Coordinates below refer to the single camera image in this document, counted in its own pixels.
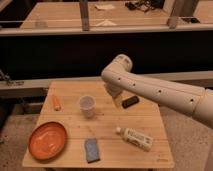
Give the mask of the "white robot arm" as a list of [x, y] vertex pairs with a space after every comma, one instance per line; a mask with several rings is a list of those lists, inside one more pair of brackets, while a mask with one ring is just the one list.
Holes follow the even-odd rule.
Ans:
[[126, 90], [183, 113], [213, 129], [213, 90], [139, 76], [131, 72], [132, 66], [128, 56], [119, 54], [102, 70], [105, 89], [113, 98]]

